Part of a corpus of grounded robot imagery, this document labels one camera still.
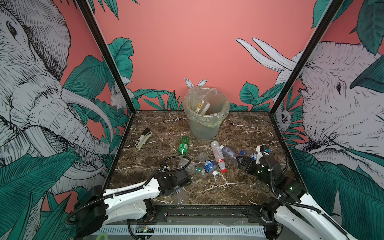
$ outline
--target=plastic bottle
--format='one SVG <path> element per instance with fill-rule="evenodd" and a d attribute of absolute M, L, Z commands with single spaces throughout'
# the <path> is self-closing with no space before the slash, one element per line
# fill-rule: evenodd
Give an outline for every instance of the plastic bottle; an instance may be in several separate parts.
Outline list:
<path fill-rule="evenodd" d="M 184 190 L 184 187 L 177 189 L 173 194 L 173 199 L 175 200 L 177 206 L 187 204 L 187 198 L 188 196 Z"/>
<path fill-rule="evenodd" d="M 183 157 L 181 157 L 180 158 L 180 162 L 179 162 L 179 167 L 181 168 L 181 167 L 185 166 L 187 163 L 188 163 L 188 160 L 183 158 Z M 204 173 L 205 173 L 205 168 L 198 167 L 197 163 L 195 163 L 193 161 L 191 161 L 191 163 L 185 169 L 190 174 L 197 173 L 197 174 L 203 176 Z"/>
<path fill-rule="evenodd" d="M 239 154 L 235 153 L 235 151 L 224 145 L 220 146 L 220 150 L 223 153 L 224 158 L 237 164 L 236 157 L 239 156 Z"/>
<path fill-rule="evenodd" d="M 184 155 L 188 152 L 189 138 L 187 136 L 182 136 L 180 139 L 179 152 L 180 155 Z"/>
<path fill-rule="evenodd" d="M 197 159 L 204 165 L 204 169 L 208 173 L 212 173 L 214 178 L 218 178 L 218 172 L 216 171 L 216 165 L 215 163 L 208 157 L 208 155 L 205 152 L 201 152 Z"/>
<path fill-rule="evenodd" d="M 224 156 L 220 150 L 220 145 L 218 144 L 218 142 L 217 141 L 211 142 L 211 148 L 214 153 L 216 162 L 221 169 L 221 172 L 222 173 L 227 172 L 227 169 L 225 168 Z"/>

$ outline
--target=white bottle cap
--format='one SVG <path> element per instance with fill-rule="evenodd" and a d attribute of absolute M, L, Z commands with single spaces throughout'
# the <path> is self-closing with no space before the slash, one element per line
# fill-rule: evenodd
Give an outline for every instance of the white bottle cap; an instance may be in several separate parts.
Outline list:
<path fill-rule="evenodd" d="M 214 178 L 218 178 L 218 172 L 216 170 L 212 174 L 214 175 Z"/>

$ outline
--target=pink wall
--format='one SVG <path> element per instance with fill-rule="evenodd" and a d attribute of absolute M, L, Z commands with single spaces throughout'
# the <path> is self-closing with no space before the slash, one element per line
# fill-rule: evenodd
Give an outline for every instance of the pink wall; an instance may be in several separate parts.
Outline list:
<path fill-rule="evenodd" d="M 239 92 L 245 82 L 258 86 L 260 94 L 270 89 L 278 72 L 256 62 L 236 42 L 242 38 L 253 46 L 261 39 L 287 58 L 302 51 L 314 28 L 316 0 L 117 0 L 119 19 L 94 1 L 95 16 L 107 41 L 132 40 L 133 75 L 128 88 L 166 89 L 183 98 L 184 78 L 227 95 L 244 105 Z M 139 99 L 141 109 L 152 109 Z"/>

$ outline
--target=bottle label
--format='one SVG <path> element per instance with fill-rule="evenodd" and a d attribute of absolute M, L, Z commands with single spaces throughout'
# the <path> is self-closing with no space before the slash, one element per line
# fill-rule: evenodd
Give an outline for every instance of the bottle label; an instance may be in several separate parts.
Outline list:
<path fill-rule="evenodd" d="M 209 160 L 204 164 L 204 168 L 207 170 L 207 172 L 210 172 L 211 168 L 213 168 L 214 166 L 215 166 L 215 163 L 212 162 L 212 160 Z"/>
<path fill-rule="evenodd" d="M 179 148 L 185 148 L 185 149 L 188 149 L 188 144 L 181 143 L 181 144 L 179 145 Z"/>

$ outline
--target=clear plastic bag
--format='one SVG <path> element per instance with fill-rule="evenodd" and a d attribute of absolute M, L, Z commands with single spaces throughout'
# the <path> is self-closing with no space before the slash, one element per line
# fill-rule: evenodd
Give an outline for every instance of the clear plastic bag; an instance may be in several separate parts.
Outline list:
<path fill-rule="evenodd" d="M 205 115 L 194 112 L 201 100 L 211 104 Z M 183 106 L 188 119 L 199 122 L 206 127 L 220 126 L 221 122 L 229 114 L 227 97 L 214 88 L 194 87 L 189 89 L 183 99 Z"/>

